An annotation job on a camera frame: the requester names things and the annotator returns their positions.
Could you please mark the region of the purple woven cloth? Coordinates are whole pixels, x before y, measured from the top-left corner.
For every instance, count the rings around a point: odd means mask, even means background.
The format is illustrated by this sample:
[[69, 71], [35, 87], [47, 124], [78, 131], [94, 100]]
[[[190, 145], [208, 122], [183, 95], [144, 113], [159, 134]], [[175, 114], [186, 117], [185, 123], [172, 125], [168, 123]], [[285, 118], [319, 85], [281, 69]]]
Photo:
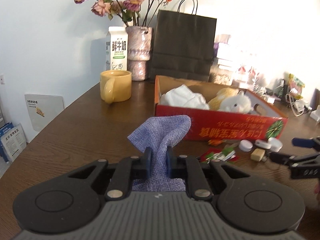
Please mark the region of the purple woven cloth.
[[152, 149], [150, 177], [137, 179], [132, 189], [140, 192], [185, 191], [182, 179], [167, 175], [167, 148], [176, 146], [189, 132], [191, 119], [187, 115], [155, 116], [148, 118], [127, 138], [136, 149]]

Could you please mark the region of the white cloth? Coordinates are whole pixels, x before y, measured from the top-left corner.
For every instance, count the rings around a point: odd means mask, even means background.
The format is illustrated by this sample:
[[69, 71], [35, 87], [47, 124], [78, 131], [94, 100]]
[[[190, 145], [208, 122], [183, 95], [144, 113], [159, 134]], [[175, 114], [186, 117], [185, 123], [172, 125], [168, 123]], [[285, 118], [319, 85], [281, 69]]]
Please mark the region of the white cloth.
[[160, 105], [209, 110], [204, 96], [192, 92], [186, 85], [171, 89], [160, 98]]

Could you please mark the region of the white ribbed cap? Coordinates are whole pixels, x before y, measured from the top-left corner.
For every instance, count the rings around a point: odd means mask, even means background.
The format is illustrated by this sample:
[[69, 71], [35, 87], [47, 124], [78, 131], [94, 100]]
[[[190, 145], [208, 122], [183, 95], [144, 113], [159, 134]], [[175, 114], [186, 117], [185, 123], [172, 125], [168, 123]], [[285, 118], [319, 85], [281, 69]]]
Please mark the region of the white ribbed cap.
[[279, 152], [283, 147], [283, 143], [274, 137], [270, 137], [267, 142], [271, 145], [270, 150], [272, 152]]

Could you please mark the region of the small wooden block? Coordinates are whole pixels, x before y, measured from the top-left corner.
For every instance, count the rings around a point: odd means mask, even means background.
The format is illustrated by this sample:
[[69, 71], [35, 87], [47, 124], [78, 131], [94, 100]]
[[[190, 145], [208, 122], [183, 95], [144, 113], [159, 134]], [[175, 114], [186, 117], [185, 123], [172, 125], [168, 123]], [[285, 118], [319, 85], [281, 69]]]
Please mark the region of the small wooden block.
[[261, 148], [256, 148], [250, 155], [251, 160], [260, 162], [265, 155], [265, 150]]

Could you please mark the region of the orange dried leaf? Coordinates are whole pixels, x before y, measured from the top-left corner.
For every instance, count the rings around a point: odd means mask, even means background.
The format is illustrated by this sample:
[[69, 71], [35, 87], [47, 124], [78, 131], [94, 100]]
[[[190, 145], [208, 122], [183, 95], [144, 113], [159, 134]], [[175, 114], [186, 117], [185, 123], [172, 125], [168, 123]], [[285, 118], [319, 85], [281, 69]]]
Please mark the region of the orange dried leaf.
[[223, 144], [224, 142], [226, 142], [226, 140], [211, 139], [208, 141], [208, 145], [209, 146], [219, 146], [219, 145]]

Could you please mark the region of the red cardboard box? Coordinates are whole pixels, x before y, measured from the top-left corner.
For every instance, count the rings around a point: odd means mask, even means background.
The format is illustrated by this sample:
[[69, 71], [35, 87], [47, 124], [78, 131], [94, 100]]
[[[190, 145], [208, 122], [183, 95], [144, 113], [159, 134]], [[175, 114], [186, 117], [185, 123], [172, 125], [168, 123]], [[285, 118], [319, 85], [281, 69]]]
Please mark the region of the red cardboard box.
[[217, 92], [225, 86], [210, 82], [156, 76], [155, 116], [189, 116], [191, 128], [184, 137], [185, 140], [279, 138], [287, 124], [288, 116], [286, 114], [247, 89], [244, 90], [244, 93], [250, 98], [252, 106], [260, 106], [265, 110], [264, 115], [174, 107], [161, 103], [163, 94], [181, 85], [186, 85], [191, 91], [202, 94], [207, 101], [213, 99]]

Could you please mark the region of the colourful snack bag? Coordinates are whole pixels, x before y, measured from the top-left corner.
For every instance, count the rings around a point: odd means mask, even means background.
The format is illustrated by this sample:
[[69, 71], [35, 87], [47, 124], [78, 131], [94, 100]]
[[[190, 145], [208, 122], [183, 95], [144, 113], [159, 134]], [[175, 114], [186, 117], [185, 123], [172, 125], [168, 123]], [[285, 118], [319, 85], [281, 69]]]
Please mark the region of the colourful snack bag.
[[305, 87], [305, 84], [300, 81], [299, 78], [294, 76], [293, 74], [289, 74], [289, 82], [288, 82], [288, 88], [289, 88], [289, 94], [294, 99], [301, 99], [302, 98], [302, 90]]

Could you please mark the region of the white plush toy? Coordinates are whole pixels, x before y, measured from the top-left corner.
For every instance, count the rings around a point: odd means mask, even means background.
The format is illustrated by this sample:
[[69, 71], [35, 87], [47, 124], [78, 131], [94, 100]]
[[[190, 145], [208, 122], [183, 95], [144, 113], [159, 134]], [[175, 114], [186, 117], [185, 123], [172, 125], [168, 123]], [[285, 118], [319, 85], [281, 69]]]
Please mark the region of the white plush toy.
[[251, 100], [248, 96], [240, 91], [235, 96], [225, 98], [218, 109], [222, 112], [247, 114], [253, 110]]

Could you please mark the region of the yellow knitted plush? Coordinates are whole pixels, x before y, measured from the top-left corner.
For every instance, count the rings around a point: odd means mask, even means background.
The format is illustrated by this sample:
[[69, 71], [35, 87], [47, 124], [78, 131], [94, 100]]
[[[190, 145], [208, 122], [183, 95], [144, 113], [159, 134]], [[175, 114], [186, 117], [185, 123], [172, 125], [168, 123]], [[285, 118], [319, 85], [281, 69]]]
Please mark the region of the yellow knitted plush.
[[216, 97], [208, 102], [209, 109], [212, 111], [217, 111], [220, 108], [221, 102], [228, 97], [237, 95], [239, 90], [236, 88], [223, 88], [219, 90]]

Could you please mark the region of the red-labelled water bottles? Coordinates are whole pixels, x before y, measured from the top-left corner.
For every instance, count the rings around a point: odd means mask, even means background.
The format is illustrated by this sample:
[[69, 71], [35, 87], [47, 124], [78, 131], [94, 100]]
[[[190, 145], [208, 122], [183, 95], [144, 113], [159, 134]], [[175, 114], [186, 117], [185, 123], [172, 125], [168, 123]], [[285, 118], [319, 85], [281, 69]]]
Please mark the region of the red-labelled water bottles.
[[257, 79], [259, 72], [257, 69], [249, 66], [241, 66], [234, 76], [234, 80], [253, 84]]

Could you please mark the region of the blue white booklet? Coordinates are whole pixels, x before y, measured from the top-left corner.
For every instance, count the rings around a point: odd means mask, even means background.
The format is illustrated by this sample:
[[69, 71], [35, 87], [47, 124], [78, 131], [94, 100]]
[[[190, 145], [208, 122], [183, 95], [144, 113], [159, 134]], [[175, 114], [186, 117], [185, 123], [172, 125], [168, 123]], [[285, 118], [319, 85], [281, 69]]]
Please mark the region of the blue white booklet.
[[12, 163], [26, 148], [27, 142], [21, 124], [14, 126], [12, 122], [1, 128], [1, 157]]

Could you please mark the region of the white milk carton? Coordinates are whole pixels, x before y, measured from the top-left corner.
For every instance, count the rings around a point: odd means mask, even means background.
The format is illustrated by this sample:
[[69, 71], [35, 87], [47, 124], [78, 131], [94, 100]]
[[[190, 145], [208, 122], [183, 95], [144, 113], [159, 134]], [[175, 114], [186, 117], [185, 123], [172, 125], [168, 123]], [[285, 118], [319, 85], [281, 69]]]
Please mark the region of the white milk carton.
[[106, 36], [106, 70], [127, 70], [128, 34], [125, 27], [109, 27]]

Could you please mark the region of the purple tissue pack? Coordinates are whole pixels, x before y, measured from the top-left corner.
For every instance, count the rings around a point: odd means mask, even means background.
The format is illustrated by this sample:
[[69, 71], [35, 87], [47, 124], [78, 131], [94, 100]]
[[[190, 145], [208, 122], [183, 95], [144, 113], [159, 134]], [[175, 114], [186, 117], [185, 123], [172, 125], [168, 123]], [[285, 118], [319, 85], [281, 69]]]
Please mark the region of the purple tissue pack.
[[219, 34], [214, 41], [214, 57], [218, 59], [225, 59], [229, 49], [229, 34]]

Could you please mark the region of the pink speckled vase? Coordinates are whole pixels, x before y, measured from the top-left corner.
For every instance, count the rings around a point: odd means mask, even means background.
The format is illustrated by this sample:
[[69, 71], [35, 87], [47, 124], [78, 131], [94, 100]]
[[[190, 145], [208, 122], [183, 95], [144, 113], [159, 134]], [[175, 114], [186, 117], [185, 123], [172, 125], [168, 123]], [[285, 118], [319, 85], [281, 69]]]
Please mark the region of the pink speckled vase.
[[127, 69], [132, 73], [133, 81], [144, 81], [148, 78], [152, 31], [150, 27], [126, 27], [128, 34]]

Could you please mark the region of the dried pink rose bouquet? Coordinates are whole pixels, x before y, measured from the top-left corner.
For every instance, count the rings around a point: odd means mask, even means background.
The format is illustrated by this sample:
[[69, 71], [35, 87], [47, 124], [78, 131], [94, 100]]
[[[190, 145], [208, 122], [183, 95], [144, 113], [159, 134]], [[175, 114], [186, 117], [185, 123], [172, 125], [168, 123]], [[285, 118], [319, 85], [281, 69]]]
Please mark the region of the dried pink rose bouquet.
[[[73, 0], [75, 4], [82, 4], [88, 0]], [[99, 17], [110, 20], [118, 16], [126, 27], [131, 22], [133, 26], [149, 27], [151, 20], [159, 11], [159, 7], [166, 7], [172, 0], [94, 0], [91, 12]]]

